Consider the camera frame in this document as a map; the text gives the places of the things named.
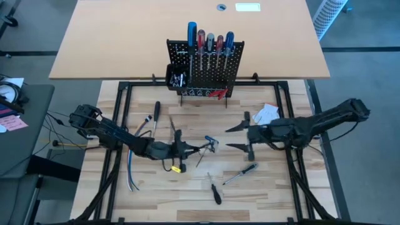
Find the dark grey side desk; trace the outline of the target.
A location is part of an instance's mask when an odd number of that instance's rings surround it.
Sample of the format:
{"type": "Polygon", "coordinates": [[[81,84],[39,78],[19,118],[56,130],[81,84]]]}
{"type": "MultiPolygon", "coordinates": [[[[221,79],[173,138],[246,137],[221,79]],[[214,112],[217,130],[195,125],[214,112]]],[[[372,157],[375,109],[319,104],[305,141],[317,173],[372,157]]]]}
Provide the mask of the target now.
{"type": "Polygon", "coordinates": [[[0,134],[0,179],[25,175],[54,90],[50,84],[22,87],[28,102],[23,105],[24,114],[20,118],[27,126],[0,134]]]}

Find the black desk foot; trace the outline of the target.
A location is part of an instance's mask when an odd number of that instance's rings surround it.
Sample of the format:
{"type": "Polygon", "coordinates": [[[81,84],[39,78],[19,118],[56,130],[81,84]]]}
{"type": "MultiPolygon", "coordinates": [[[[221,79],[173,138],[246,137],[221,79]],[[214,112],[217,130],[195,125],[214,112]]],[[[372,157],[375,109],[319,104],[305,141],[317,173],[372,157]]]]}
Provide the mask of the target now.
{"type": "Polygon", "coordinates": [[[41,174],[75,183],[79,181],[80,173],[80,169],[36,155],[31,156],[26,169],[26,174],[41,174]]]}

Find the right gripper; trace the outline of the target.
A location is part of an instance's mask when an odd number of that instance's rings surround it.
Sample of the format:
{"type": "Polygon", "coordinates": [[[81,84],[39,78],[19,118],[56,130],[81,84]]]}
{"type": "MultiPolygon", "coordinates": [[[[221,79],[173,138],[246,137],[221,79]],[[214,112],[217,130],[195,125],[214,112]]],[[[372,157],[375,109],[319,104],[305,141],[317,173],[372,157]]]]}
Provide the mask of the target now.
{"type": "Polygon", "coordinates": [[[288,134],[279,134],[277,126],[270,125],[253,125],[250,126],[250,113],[244,112],[244,120],[237,126],[225,130],[226,133],[243,131],[247,129],[247,144],[226,144],[227,146],[237,148],[247,153],[249,161],[255,160],[253,144],[267,144],[271,149],[277,151],[285,151],[291,149],[288,134]]]}

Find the black ribbed handle screwdriver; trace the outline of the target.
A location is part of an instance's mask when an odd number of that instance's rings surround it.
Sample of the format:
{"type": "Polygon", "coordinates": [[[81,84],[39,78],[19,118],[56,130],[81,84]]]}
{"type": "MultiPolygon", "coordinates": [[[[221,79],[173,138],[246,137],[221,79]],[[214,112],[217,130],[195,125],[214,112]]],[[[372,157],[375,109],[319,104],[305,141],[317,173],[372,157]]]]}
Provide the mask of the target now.
{"type": "Polygon", "coordinates": [[[211,175],[209,173],[207,173],[207,176],[208,176],[209,181],[211,183],[211,190],[212,190],[212,193],[213,193],[213,196],[214,196],[214,200],[215,200],[216,204],[221,205],[222,199],[221,199],[220,194],[218,193],[218,190],[217,190],[216,186],[213,183],[212,177],[211,177],[211,175]]]}

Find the blue T-handle hex key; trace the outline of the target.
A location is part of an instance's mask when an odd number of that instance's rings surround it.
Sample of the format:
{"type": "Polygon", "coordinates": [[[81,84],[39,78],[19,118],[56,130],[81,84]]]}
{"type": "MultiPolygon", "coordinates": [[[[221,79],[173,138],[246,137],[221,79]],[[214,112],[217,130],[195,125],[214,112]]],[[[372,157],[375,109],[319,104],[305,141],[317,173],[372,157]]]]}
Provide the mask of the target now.
{"type": "Polygon", "coordinates": [[[199,152],[201,157],[200,157],[199,161],[197,162],[196,167],[199,166],[200,162],[202,161],[204,155],[207,152],[215,153],[218,150],[218,146],[219,146],[218,140],[214,139],[211,136],[205,136],[205,139],[207,140],[207,143],[200,147],[200,149],[203,149],[203,152],[199,152]]]}

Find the black pegboard bin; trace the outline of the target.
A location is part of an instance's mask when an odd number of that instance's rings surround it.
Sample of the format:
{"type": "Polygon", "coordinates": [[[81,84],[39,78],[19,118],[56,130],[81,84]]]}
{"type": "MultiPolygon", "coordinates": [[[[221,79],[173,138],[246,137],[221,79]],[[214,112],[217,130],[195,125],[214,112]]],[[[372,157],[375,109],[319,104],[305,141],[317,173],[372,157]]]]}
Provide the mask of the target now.
{"type": "Polygon", "coordinates": [[[166,86],[170,91],[185,91],[189,82],[189,66],[188,65],[180,65],[180,64],[168,64],[167,69],[166,69],[166,86]],[[175,75],[180,75],[182,73],[186,74],[186,85],[181,87],[181,86],[176,86],[173,87],[170,84],[170,80],[172,76],[175,75]]]}

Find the red clear handled screwdriver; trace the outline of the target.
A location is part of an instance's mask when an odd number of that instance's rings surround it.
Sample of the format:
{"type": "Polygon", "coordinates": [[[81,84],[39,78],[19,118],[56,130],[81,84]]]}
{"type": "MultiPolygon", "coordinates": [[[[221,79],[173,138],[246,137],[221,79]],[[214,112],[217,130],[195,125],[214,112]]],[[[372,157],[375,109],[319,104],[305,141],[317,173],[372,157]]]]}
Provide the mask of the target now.
{"type": "Polygon", "coordinates": [[[197,32],[197,53],[199,55],[199,70],[203,70],[203,54],[204,54],[204,45],[205,45],[205,31],[200,29],[197,32]]]}
{"type": "Polygon", "coordinates": [[[217,56],[216,68],[218,68],[219,65],[219,56],[221,55],[223,46],[224,46],[224,37],[222,35],[219,35],[216,41],[216,56],[217,56]]]}

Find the grey black nut driver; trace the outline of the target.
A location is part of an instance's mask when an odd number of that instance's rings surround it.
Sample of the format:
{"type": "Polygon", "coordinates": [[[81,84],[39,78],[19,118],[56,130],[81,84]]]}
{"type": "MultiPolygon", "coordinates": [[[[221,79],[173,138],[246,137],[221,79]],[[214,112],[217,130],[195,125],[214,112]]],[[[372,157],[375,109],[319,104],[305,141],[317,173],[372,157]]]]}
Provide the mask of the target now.
{"type": "Polygon", "coordinates": [[[207,69],[210,69],[211,55],[214,52],[214,34],[209,33],[206,39],[207,69]]]}

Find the grey black handled screwdriver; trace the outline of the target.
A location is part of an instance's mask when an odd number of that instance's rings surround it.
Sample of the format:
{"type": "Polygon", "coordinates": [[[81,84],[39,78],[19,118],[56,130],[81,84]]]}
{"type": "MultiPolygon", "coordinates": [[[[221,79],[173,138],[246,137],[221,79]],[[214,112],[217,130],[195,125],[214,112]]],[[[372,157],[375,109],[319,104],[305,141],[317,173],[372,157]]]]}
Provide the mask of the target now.
{"type": "Polygon", "coordinates": [[[231,179],[228,179],[227,181],[225,181],[225,182],[223,183],[223,185],[226,185],[226,184],[230,183],[231,181],[237,179],[238,177],[243,176],[243,175],[245,175],[245,174],[247,174],[247,173],[249,173],[249,172],[255,170],[257,167],[258,167],[258,163],[257,163],[257,162],[254,162],[254,163],[250,164],[250,165],[247,166],[245,169],[239,171],[237,175],[235,175],[235,176],[232,177],[231,179]]]}

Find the slim black handled screwdriver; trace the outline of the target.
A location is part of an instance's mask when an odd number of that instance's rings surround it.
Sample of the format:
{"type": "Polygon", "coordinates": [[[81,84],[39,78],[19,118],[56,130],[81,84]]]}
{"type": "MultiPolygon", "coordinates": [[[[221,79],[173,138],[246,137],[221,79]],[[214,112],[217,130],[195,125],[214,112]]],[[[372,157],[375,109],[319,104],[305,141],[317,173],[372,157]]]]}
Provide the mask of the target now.
{"type": "Polygon", "coordinates": [[[154,105],[154,113],[153,113],[153,119],[154,119],[153,131],[152,131],[153,137],[155,137],[155,135],[156,135],[156,128],[157,128],[157,123],[158,123],[158,119],[159,119],[160,108],[161,108],[161,103],[159,101],[156,101],[156,103],[154,105]]]}

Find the black chair base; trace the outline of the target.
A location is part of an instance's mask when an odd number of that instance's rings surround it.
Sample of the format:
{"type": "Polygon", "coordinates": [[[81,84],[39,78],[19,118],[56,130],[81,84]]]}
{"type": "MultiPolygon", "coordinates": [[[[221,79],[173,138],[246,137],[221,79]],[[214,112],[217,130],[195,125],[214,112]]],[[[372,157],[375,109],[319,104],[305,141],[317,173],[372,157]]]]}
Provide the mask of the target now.
{"type": "MultiPolygon", "coordinates": [[[[4,5],[6,0],[0,0],[0,9],[4,5]]],[[[18,20],[13,17],[13,12],[1,17],[2,21],[9,27],[17,27],[19,25],[18,20]]]]}

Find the white paper sheet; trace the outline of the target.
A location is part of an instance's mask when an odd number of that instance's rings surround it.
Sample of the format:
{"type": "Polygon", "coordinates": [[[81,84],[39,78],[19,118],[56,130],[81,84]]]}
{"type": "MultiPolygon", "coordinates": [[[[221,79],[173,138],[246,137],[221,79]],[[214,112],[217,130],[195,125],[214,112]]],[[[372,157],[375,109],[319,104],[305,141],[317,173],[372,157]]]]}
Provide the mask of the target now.
{"type": "Polygon", "coordinates": [[[0,98],[9,103],[19,104],[23,101],[23,78],[6,78],[0,76],[0,98]]]}

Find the blue clear handled screwdriver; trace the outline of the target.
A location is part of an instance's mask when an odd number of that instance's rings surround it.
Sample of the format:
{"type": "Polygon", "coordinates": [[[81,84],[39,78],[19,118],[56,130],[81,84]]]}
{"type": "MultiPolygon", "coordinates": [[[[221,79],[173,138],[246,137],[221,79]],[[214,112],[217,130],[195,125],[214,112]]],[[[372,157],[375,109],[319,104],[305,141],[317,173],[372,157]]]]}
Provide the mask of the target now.
{"type": "Polygon", "coordinates": [[[228,57],[231,55],[233,47],[234,47],[234,33],[232,31],[229,31],[226,34],[226,41],[225,41],[224,55],[226,58],[225,58],[225,62],[224,62],[224,69],[227,68],[228,57]]]}

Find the blue black handled screwdriver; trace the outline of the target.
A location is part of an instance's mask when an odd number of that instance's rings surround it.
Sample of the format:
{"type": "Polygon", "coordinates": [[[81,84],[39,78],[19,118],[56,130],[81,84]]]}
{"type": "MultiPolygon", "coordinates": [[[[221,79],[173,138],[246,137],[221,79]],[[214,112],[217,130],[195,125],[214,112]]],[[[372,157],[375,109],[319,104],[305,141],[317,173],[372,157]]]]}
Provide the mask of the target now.
{"type": "Polygon", "coordinates": [[[197,38],[197,24],[195,22],[188,22],[187,25],[187,52],[189,55],[189,82],[193,78],[193,58],[195,55],[195,43],[197,38]]]}

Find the red handled pliers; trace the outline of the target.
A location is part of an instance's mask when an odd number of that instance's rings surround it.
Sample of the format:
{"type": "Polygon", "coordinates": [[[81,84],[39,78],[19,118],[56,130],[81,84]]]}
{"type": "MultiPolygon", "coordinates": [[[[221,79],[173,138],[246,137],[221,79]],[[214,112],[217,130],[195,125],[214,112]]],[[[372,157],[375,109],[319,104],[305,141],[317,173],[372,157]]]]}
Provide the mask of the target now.
{"type": "Polygon", "coordinates": [[[228,92],[228,88],[221,89],[221,90],[216,90],[216,91],[211,92],[211,93],[208,95],[208,97],[209,97],[209,98],[211,98],[211,97],[217,97],[218,100],[221,100],[222,98],[225,97],[225,95],[226,95],[227,92],[228,92]]]}

